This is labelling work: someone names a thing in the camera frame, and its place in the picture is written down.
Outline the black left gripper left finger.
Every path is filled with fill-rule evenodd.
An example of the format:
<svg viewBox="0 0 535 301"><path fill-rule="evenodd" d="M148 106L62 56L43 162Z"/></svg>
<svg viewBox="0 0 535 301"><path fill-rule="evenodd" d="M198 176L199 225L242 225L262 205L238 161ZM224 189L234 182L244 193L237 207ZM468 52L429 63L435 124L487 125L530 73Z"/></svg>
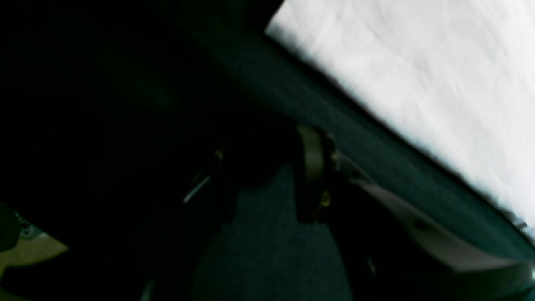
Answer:
<svg viewBox="0 0 535 301"><path fill-rule="evenodd" d="M239 186L233 159L226 149L216 149L144 225L139 255L145 280L142 301L190 299L206 250L235 216Z"/></svg>

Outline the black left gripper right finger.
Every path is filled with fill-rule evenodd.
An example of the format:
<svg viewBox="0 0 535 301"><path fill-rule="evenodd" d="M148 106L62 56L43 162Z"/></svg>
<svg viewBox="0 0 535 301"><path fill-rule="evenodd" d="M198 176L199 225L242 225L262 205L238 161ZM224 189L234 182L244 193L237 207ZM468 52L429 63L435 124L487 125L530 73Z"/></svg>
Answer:
<svg viewBox="0 0 535 301"><path fill-rule="evenodd" d="M382 188L316 127L296 128L296 215L326 224L356 301L526 301L534 262L491 255Z"/></svg>

